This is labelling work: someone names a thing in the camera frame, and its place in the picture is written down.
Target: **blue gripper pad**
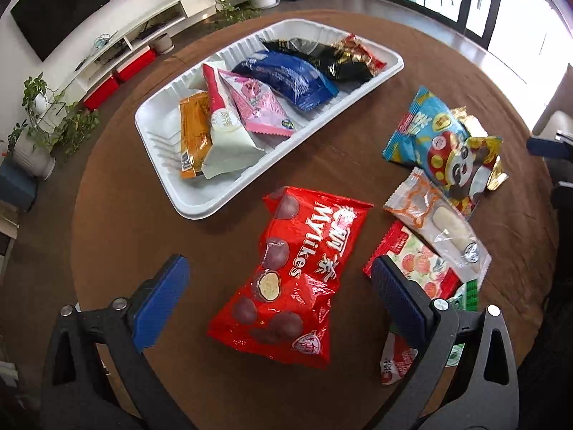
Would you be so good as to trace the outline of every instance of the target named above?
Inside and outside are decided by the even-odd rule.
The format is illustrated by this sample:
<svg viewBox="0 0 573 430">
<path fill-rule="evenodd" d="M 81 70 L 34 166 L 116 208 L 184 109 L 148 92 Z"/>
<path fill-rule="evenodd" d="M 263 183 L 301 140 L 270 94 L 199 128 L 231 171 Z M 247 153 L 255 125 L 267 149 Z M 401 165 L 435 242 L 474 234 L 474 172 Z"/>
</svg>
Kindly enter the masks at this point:
<svg viewBox="0 0 573 430">
<path fill-rule="evenodd" d="M 540 137 L 527 139 L 527 150 L 531 155 L 568 160 L 571 157 L 571 147 L 565 142 Z"/>
<path fill-rule="evenodd" d="M 139 352 L 155 344 L 189 283 L 189 272 L 187 259 L 175 255 L 159 271 L 159 279 L 154 278 L 153 289 L 134 315 L 133 340 Z"/>
<path fill-rule="evenodd" d="M 387 255 L 374 260 L 372 284 L 400 335 L 410 347 L 424 350 L 430 338 L 433 319 L 428 295 L 418 283 L 408 280 Z"/>
</svg>

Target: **red snack bag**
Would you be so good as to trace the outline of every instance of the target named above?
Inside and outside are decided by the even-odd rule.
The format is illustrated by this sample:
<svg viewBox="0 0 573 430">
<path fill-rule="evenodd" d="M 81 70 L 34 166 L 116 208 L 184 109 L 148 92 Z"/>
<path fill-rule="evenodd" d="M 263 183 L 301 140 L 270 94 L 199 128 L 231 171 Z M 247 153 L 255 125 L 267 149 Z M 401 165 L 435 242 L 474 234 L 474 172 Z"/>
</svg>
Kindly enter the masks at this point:
<svg viewBox="0 0 573 430">
<path fill-rule="evenodd" d="M 356 35 L 350 34 L 336 43 L 336 48 L 343 52 L 350 53 L 357 61 L 363 61 L 368 66 L 370 73 L 373 76 L 379 74 L 385 67 L 386 63 L 377 59 L 369 50 L 362 45 Z"/>
<path fill-rule="evenodd" d="M 208 335 L 242 352 L 325 367 L 330 300 L 372 205 L 297 187 L 263 200 L 274 217 L 260 239 L 261 263 Z"/>
<path fill-rule="evenodd" d="M 385 254 L 390 256 L 406 278 L 416 281 L 432 299 L 449 299 L 462 285 L 446 261 L 399 220 L 392 224 L 364 267 L 368 278 L 374 259 Z"/>
</svg>

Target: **orange snack package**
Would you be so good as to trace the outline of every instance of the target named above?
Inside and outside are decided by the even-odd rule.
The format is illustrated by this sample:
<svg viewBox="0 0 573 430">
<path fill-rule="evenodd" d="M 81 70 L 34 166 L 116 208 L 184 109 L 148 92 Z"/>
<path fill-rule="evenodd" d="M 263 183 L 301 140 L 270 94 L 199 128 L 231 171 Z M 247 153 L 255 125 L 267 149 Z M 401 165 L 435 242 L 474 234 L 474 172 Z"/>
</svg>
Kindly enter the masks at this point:
<svg viewBox="0 0 573 430">
<path fill-rule="evenodd" d="M 195 178 L 203 174 L 201 165 L 211 141 L 209 95 L 195 94 L 179 102 L 181 111 L 181 177 Z"/>
</svg>

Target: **blue snack package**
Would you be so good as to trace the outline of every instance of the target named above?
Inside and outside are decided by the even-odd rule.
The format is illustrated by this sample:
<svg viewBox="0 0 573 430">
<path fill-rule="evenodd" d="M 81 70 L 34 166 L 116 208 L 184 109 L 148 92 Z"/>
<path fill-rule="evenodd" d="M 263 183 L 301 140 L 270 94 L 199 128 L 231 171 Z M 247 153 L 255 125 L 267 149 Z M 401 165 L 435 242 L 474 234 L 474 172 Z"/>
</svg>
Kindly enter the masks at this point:
<svg viewBox="0 0 573 430">
<path fill-rule="evenodd" d="M 268 84 L 302 111 L 312 110 L 339 92 L 310 63 L 276 51 L 257 51 L 236 65 L 233 72 Z"/>
<path fill-rule="evenodd" d="M 466 217 L 485 190 L 501 138 L 471 137 L 448 106 L 420 87 L 382 152 L 388 161 L 419 166 Z"/>
</svg>

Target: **red and white wrapper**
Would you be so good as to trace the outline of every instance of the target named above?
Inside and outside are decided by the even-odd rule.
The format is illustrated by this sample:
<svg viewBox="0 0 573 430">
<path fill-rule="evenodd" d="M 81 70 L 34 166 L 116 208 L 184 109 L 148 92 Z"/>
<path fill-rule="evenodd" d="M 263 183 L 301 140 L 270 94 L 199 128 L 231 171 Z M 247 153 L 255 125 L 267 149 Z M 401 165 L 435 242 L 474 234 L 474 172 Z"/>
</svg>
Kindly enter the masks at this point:
<svg viewBox="0 0 573 430">
<path fill-rule="evenodd" d="M 207 179 L 254 165 L 265 155 L 239 119 L 239 113 L 227 92 L 219 70 L 203 64 L 211 106 L 211 140 L 201 170 Z"/>
<path fill-rule="evenodd" d="M 454 270 L 443 258 L 410 231 L 404 223 L 396 220 L 378 245 L 364 267 L 370 278 L 374 259 L 388 255 L 409 280 L 416 281 L 431 299 L 452 297 L 462 285 Z"/>
<path fill-rule="evenodd" d="M 400 335 L 388 333 L 382 359 L 380 359 L 382 384 L 391 385 L 402 379 L 408 373 L 417 354 L 418 351 L 408 346 L 406 340 Z"/>
</svg>

